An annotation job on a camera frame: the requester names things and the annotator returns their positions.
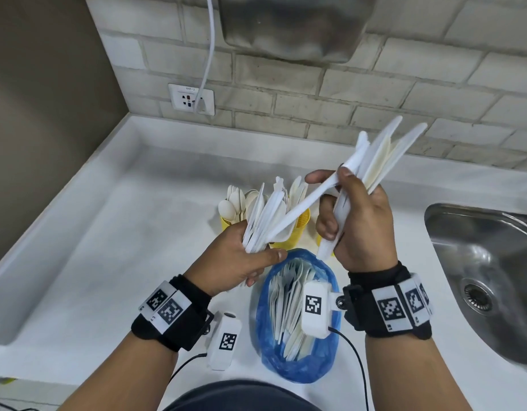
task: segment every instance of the white cable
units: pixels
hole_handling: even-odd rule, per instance
[[[206,79],[210,72],[210,65],[212,64],[212,57],[214,56],[214,47],[216,45],[216,29],[214,28],[214,7],[212,6],[212,0],[206,0],[208,4],[208,19],[210,21],[210,50],[208,52],[208,60],[206,61],[206,69],[204,71],[203,81],[200,84],[197,96],[195,96],[195,114],[199,113],[199,100],[203,95],[204,85],[206,85]]]

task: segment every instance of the black wrist strap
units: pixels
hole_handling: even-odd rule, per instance
[[[407,304],[398,284],[410,279],[411,274],[402,263],[399,262],[395,267],[384,271],[369,273],[350,272],[349,278],[351,285],[343,288],[346,299],[351,300],[351,303],[348,303],[345,318],[357,331],[366,331],[368,336],[374,338],[390,338],[407,333],[412,333],[419,339],[429,339],[431,337],[430,321],[426,321],[423,324],[416,323],[410,314],[404,316],[410,320],[412,329],[402,331],[388,330],[382,317],[382,312],[380,312],[372,293],[372,290],[395,286],[397,291],[396,303],[402,304],[404,311],[409,313],[408,309],[410,309],[410,306]]]
[[[189,307],[182,311],[162,334],[143,315],[139,315],[134,320],[131,330],[138,338],[157,340],[174,352],[178,352],[180,348],[191,350],[214,318],[214,315],[207,310],[211,297],[182,275],[172,278],[170,284],[187,297],[191,302]]]

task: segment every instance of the hand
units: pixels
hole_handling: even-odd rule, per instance
[[[235,223],[218,235],[197,261],[193,262],[184,277],[214,297],[245,280],[246,285],[251,287],[265,267],[286,258],[286,251],[279,248],[247,254],[243,247],[247,225],[246,221]]]
[[[309,184],[322,183],[334,171],[316,170],[305,177]],[[378,186],[368,195],[366,187],[349,169],[338,170],[340,185],[349,196],[351,211],[347,216],[343,236],[334,254],[341,265],[351,272],[374,272],[393,268],[398,263],[393,230],[393,213],[385,190]],[[333,241],[338,231],[334,217],[336,198],[328,194],[320,199],[316,231]]]

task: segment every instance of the power cord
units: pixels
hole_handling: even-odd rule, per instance
[[[196,354],[195,356],[193,356],[192,358],[187,359],[187,360],[182,364],[182,366],[180,366],[180,367],[178,368],[178,370],[177,370],[175,373],[172,374],[172,376],[171,376],[171,378],[170,378],[170,381],[168,381],[168,383],[170,383],[170,382],[172,381],[172,378],[174,378],[174,376],[176,376],[176,375],[178,374],[178,372],[179,372],[180,370],[182,370],[183,367],[184,367],[185,365],[187,365],[189,362],[191,362],[193,359],[197,359],[197,358],[205,358],[207,355],[208,355],[208,353],[199,353],[199,354]]]
[[[0,407],[7,409],[9,411],[39,411],[38,409],[35,409],[35,408],[24,408],[24,409],[18,410],[16,408],[3,404],[2,402],[0,402]]]
[[[210,49],[208,52],[208,60],[206,61],[206,69],[204,71],[203,81],[200,84],[197,96],[195,96],[195,107],[193,110],[195,114],[199,113],[199,101],[203,95],[204,85],[206,85],[206,79],[208,78],[208,74],[210,72],[210,65],[212,64],[212,57],[214,56],[214,48],[216,46],[216,28],[214,27],[214,6],[212,5],[212,0],[206,0],[206,3],[208,4],[208,20],[210,21]]]
[[[355,349],[355,346],[351,343],[351,341],[340,331],[337,331],[335,330],[333,327],[328,327],[328,330],[331,331],[332,333],[335,333],[335,334],[338,334],[340,335],[342,338],[345,339],[345,341],[347,343],[349,343],[349,346],[351,348],[353,348],[353,350],[355,351],[355,354],[356,354],[356,358],[359,360],[359,364],[360,364],[360,370],[362,371],[363,373],[363,382],[364,382],[364,400],[366,401],[366,411],[369,411],[369,407],[368,407],[368,389],[366,388],[366,374],[364,373],[364,366],[363,366],[363,361],[360,360],[360,356],[359,356],[359,352],[356,351]]]

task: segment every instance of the fingernail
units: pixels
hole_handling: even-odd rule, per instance
[[[341,166],[339,172],[344,176],[353,176],[353,172],[345,166]]]
[[[279,261],[284,260],[288,255],[284,249],[279,249],[278,253],[279,253]]]

